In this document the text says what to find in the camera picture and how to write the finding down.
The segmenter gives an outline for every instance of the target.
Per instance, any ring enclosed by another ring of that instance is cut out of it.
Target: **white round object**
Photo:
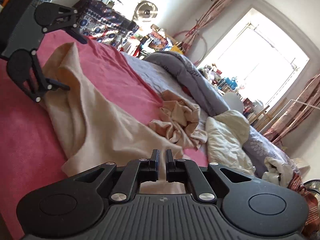
[[[237,110],[241,114],[243,113],[244,105],[235,93],[227,92],[222,96],[222,98],[228,104],[231,110]]]

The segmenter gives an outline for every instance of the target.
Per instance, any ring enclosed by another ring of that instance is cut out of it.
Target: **light gray bed sheet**
[[[183,92],[179,83],[164,68],[153,63],[140,60],[136,57],[132,57],[127,53],[122,52],[122,54],[126,58],[130,67],[132,67],[133,70],[157,93],[170,90],[196,104],[190,96]],[[201,109],[199,129],[205,130],[205,122],[207,121],[207,118],[208,114]],[[203,144],[200,149],[207,154],[206,144]]]

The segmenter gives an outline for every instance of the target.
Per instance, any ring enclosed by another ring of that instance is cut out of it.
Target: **window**
[[[237,78],[239,94],[271,107],[309,58],[276,24],[251,9],[200,64],[215,63],[222,77]]]

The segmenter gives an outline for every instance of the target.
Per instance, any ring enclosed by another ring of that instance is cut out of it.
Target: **pink curtain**
[[[197,24],[187,33],[185,39],[182,41],[182,48],[187,52],[192,43],[197,37],[198,31],[212,22],[226,6],[228,6],[233,0],[214,0],[208,11],[204,13],[197,21]]]
[[[312,106],[317,106],[320,103],[320,74],[309,80],[297,100]],[[313,107],[294,102],[264,136],[273,144],[278,144],[286,134],[296,129],[313,110]]]

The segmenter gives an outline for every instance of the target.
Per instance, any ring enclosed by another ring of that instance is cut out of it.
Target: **red plaid fabric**
[[[298,192],[308,203],[309,215],[302,230],[302,234],[306,237],[310,237],[319,230],[320,218],[318,211],[318,200],[311,192],[306,190],[302,184],[301,177],[296,173],[294,173],[293,179],[291,180],[288,188]]]

